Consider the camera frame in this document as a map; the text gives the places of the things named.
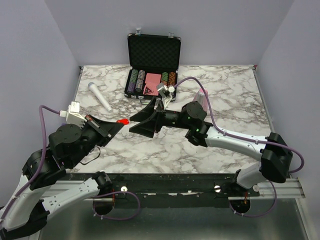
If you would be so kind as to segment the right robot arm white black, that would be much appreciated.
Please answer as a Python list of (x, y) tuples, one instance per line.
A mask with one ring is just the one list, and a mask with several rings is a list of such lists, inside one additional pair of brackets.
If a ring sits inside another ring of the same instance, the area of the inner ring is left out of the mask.
[(219, 132), (206, 122), (207, 113), (197, 101), (185, 104), (181, 111), (165, 109), (162, 102), (153, 98), (146, 107), (129, 119), (136, 125), (129, 132), (153, 138), (162, 127), (186, 129), (185, 138), (194, 146), (227, 149), (246, 155), (257, 163), (236, 171), (230, 183), (230, 191), (241, 196), (254, 185), (266, 180), (284, 183), (289, 175), (293, 153), (277, 133), (268, 137), (248, 136), (240, 138)]

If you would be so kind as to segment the red key tag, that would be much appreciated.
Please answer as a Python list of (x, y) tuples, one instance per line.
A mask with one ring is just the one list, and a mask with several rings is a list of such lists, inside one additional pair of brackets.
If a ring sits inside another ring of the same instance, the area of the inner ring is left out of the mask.
[(123, 125), (128, 125), (130, 123), (130, 121), (127, 118), (119, 119), (116, 122)]

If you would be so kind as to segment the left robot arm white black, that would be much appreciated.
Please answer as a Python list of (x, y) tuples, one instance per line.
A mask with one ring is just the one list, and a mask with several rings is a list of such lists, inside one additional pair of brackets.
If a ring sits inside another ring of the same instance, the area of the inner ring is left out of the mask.
[(106, 146), (123, 126), (123, 123), (103, 121), (88, 114), (80, 125), (66, 123), (50, 134), (49, 143), (28, 158), (17, 189), (0, 210), (1, 239), (28, 237), (72, 204), (95, 196), (107, 197), (112, 182), (103, 171), (63, 193), (52, 197), (43, 197), (43, 194), (95, 147)]

